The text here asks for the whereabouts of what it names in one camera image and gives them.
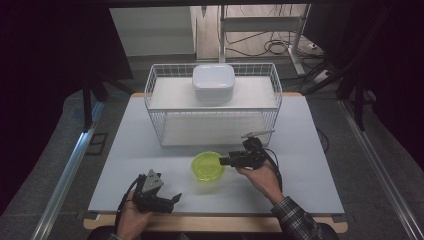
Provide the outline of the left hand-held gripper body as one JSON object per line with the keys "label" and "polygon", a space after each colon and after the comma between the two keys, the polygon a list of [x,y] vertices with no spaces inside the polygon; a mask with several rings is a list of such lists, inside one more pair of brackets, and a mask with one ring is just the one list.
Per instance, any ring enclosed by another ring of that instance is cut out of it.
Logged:
{"label": "left hand-held gripper body", "polygon": [[133,192],[133,203],[139,212],[161,212],[161,198],[157,193],[164,185],[160,175],[153,169],[147,174],[140,174],[135,180],[135,190]]}

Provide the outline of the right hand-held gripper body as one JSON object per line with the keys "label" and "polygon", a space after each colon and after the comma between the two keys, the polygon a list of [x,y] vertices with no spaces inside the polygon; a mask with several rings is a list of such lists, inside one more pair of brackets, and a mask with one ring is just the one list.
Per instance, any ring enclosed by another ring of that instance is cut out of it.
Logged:
{"label": "right hand-held gripper body", "polygon": [[239,158],[239,167],[251,167],[254,170],[260,168],[266,161],[268,161],[273,169],[276,169],[276,164],[272,162],[272,158],[263,148],[261,140],[258,138],[259,135],[264,135],[272,133],[272,130],[269,131],[259,131],[259,132],[249,132],[245,135],[242,135],[244,141],[242,145],[246,151],[246,156]]}

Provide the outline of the green transparent bowl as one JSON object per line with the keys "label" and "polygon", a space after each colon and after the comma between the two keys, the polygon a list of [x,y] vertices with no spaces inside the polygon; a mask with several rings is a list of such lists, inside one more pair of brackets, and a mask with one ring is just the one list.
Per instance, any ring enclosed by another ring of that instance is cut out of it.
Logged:
{"label": "green transparent bowl", "polygon": [[199,153],[191,162],[191,172],[199,182],[213,182],[220,179],[225,167],[220,164],[221,155],[213,151]]}

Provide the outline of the white wire shelf rack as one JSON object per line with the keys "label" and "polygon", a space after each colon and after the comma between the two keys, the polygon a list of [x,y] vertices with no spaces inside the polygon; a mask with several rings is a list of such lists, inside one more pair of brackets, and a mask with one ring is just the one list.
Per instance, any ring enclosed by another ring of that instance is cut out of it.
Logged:
{"label": "white wire shelf rack", "polygon": [[[282,86],[272,63],[230,63],[235,72],[232,99],[203,103],[192,86],[203,64],[155,64],[144,90],[145,106],[163,146],[238,145],[249,132],[274,129]],[[272,133],[259,135],[267,145]]]}

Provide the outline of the white square container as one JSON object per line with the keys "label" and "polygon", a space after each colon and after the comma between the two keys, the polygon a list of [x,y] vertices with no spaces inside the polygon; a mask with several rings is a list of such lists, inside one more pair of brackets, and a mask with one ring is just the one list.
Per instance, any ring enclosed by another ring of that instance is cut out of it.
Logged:
{"label": "white square container", "polygon": [[203,64],[193,70],[192,86],[203,103],[225,103],[232,99],[235,72],[228,64]]}

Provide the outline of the person's right hand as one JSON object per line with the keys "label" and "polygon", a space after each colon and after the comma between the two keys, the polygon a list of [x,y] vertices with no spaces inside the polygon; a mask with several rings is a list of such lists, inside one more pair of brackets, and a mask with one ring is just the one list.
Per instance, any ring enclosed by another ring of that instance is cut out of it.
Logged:
{"label": "person's right hand", "polygon": [[238,167],[237,172],[245,176],[273,205],[284,199],[273,166],[268,160],[258,169]]}

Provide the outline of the person's left hand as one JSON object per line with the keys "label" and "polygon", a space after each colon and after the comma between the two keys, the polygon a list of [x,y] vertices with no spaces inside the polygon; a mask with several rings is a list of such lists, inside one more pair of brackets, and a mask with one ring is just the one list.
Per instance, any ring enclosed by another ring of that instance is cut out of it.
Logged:
{"label": "person's left hand", "polygon": [[131,191],[120,210],[116,234],[125,240],[136,240],[146,229],[152,216],[152,212],[138,211],[133,203],[133,191]]}

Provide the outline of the white power strip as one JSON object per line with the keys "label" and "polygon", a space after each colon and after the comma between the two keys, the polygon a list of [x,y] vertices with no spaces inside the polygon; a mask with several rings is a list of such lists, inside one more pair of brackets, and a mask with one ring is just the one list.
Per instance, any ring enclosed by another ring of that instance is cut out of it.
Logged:
{"label": "white power strip", "polygon": [[331,75],[331,72],[329,70],[323,70],[321,73],[319,73],[313,80],[314,83],[320,83],[323,80],[325,80],[327,77]]}

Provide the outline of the black metal stand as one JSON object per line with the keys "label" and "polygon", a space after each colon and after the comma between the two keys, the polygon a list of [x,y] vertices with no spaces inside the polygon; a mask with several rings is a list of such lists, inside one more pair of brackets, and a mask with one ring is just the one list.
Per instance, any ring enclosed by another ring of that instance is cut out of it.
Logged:
{"label": "black metal stand", "polygon": [[108,92],[104,86],[104,83],[111,84],[115,88],[132,95],[135,93],[134,90],[128,86],[120,83],[118,80],[107,76],[104,73],[96,72],[92,76],[85,76],[82,84],[82,95],[83,95],[83,112],[84,112],[84,128],[83,132],[86,133],[94,123],[94,115],[92,113],[91,94],[94,94],[95,98],[104,103],[108,99]]}
{"label": "black metal stand", "polygon": [[341,80],[336,90],[336,97],[340,100],[346,100],[351,93],[354,93],[353,117],[361,130],[364,130],[362,116],[363,104],[365,103],[363,97],[365,80],[363,78],[363,71],[366,65],[366,55],[391,9],[391,6],[379,6],[375,14],[371,17],[369,24],[357,33],[356,43],[347,48],[350,54],[347,63],[342,67],[338,67],[335,72],[321,82],[302,91],[302,94],[310,95],[337,80]]}

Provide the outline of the dark curtain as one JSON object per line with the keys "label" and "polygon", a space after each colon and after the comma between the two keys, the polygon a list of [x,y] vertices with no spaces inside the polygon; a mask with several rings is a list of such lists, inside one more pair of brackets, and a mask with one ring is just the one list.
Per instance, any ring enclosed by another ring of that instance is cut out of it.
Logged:
{"label": "dark curtain", "polygon": [[337,70],[370,43],[337,95],[349,96],[356,85],[372,92],[375,114],[424,170],[424,0],[312,4],[304,36]]}
{"label": "dark curtain", "polygon": [[82,0],[0,0],[0,215],[32,171],[65,99],[130,79],[105,5]]}

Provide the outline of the aluminium rail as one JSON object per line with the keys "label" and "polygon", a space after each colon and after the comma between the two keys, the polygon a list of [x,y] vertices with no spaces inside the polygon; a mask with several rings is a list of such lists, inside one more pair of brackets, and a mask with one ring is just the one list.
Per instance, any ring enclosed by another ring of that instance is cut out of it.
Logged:
{"label": "aluminium rail", "polygon": [[97,101],[92,110],[92,123],[89,128],[80,134],[78,141],[68,159],[67,164],[56,184],[56,187],[45,207],[39,222],[34,229],[30,240],[48,240],[54,223],[57,220],[62,205],[66,199],[66,196],[72,186],[76,173],[85,155],[85,152],[89,146],[92,136],[94,135],[95,129],[98,125],[102,111],[105,104]]}
{"label": "aluminium rail", "polygon": [[424,228],[419,225],[412,209],[395,186],[367,134],[356,123],[354,111],[349,103],[346,100],[339,100],[338,104],[409,239],[424,240]]}

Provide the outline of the white metal desk frame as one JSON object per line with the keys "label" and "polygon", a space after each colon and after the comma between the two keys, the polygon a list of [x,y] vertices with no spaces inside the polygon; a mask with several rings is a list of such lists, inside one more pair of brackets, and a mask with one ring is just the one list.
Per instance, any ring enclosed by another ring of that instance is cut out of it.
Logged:
{"label": "white metal desk frame", "polygon": [[298,76],[306,73],[298,58],[298,44],[307,20],[310,4],[306,4],[300,16],[281,17],[226,17],[225,6],[220,6],[219,14],[219,62],[226,61],[225,34],[227,32],[294,32],[294,40],[288,46],[288,54]]}

